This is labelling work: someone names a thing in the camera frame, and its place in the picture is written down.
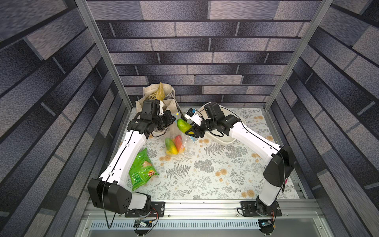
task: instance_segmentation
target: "chip bag label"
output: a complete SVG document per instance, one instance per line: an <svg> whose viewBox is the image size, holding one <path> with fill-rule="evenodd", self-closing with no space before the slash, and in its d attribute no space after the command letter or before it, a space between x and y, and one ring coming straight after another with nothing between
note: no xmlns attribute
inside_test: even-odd
<svg viewBox="0 0 379 237"><path fill-rule="evenodd" d="M155 171L154 170L150 170L149 173L147 174L149 177L153 176L153 174L155 174Z"/></svg>

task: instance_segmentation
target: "wall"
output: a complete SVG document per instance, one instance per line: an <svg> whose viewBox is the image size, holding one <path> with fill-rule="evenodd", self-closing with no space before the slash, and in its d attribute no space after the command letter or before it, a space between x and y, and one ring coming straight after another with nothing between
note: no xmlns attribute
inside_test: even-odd
<svg viewBox="0 0 379 237"><path fill-rule="evenodd" d="M0 236L74 236L128 111L73 0L0 16Z"/></svg>
<svg viewBox="0 0 379 237"><path fill-rule="evenodd" d="M319 4L88 1L133 104L163 82L195 106L264 105Z"/></svg>
<svg viewBox="0 0 379 237"><path fill-rule="evenodd" d="M270 110L336 237L379 236L378 6L335 0Z"/></svg>

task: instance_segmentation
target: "white plastic basin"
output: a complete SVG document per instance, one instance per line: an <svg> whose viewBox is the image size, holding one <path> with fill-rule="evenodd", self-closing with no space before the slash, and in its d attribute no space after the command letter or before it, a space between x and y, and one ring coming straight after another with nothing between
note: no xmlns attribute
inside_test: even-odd
<svg viewBox="0 0 379 237"><path fill-rule="evenodd" d="M204 119L208 119L208 116L207 116L207 113L205 112L204 109L204 106L203 105L201 108L199 108L198 110L201 111L201 115L204 117ZM221 111L224 112L224 115L225 116L228 116L228 115L234 115L232 112L228 111L225 109L224 106L220 105L220 108L221 108ZM246 124L246 120L244 118L242 118L239 114L237 114L240 118L241 118L241 121ZM212 133L216 134L216 135L220 135L221 136L221 133L217 130L213 130ZM223 146L227 146L231 143L233 143L235 141L234 138L230 137L230 136L227 136L226 134L224 134L223 137L216 137L214 135L212 135L210 132L205 132L205 135L207 137L209 137L210 139L212 139L213 141L217 142L218 144L220 145L223 145Z"/></svg>

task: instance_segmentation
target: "mounting plate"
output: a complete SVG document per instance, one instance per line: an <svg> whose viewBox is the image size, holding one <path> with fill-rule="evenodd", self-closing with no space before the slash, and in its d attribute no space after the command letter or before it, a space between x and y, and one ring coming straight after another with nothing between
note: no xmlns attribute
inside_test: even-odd
<svg viewBox="0 0 379 237"><path fill-rule="evenodd" d="M244 217L261 217L255 206L255 201L242 201L241 202L242 214ZM274 211L275 216L281 217L282 211L280 210L279 204L277 201L273 202L271 206L268 207L270 210Z"/></svg>
<svg viewBox="0 0 379 237"><path fill-rule="evenodd" d="M151 202L151 207L155 208L158 212L159 217L163 217L164 215L164 206L165 202ZM127 210L125 212L125 217L145 217L148 213L141 212L139 209ZM153 212L150 217L156 217L156 213Z"/></svg>

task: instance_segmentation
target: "aluminum frame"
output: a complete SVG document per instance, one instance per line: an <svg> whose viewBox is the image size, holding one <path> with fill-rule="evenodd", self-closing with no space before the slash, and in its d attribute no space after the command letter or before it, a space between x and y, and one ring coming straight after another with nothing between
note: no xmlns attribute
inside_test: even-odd
<svg viewBox="0 0 379 237"><path fill-rule="evenodd" d="M166 202L164 217L160 220L254 220L270 219L271 217L243 217L237 212L241 207L241 201L254 201L254 199L241 200L162 200ZM283 216L277 218L310 218L314 219L320 230L327 232L329 229L325 216L315 199L278 199ZM114 213L106 211L108 220L111 221ZM133 220L124 215L116 215L115 220ZM92 201L87 203L84 210L77 237L87 237L94 220L105 220L104 211L93 206Z"/></svg>
<svg viewBox="0 0 379 237"><path fill-rule="evenodd" d="M296 62L299 60L300 55L303 53L305 47L307 46L309 40L313 36L314 32L316 31L318 25L320 24L321 20L323 19L324 15L326 14L326 11L329 9L332 2L333 0L322 0L322 2L320 3L314 17L310 21L307 31L305 32L303 37L301 37L300 42L297 45L293 54L291 55L289 62L284 67L284 70L282 74L280 75L278 83L276 83L273 91L271 92L269 98L267 99L267 102L265 103L265 111L268 111L270 109L276 96L279 94L284 82L290 76L293 67L295 66Z"/></svg>
<svg viewBox="0 0 379 237"><path fill-rule="evenodd" d="M125 88L121 82L120 75L117 72L116 66L114 65L114 62L111 58L111 55L109 54L108 48L105 45L104 39L101 36L100 30L97 27L96 21L92 15L91 11L89 10L87 1L86 0L75 0L75 2L78 6L80 14L82 15L82 17L83 17L83 19L84 19L84 21L85 21L85 23L89 29L89 32L91 33L91 35L92 35L92 37L96 43L97 48L100 51L101 56L104 59L106 66L109 69L109 73L111 74L113 81L116 84L117 89L119 90L121 97L126 104L126 107L128 108L129 112L132 111L132 102L130 101L129 96L125 91Z"/></svg>

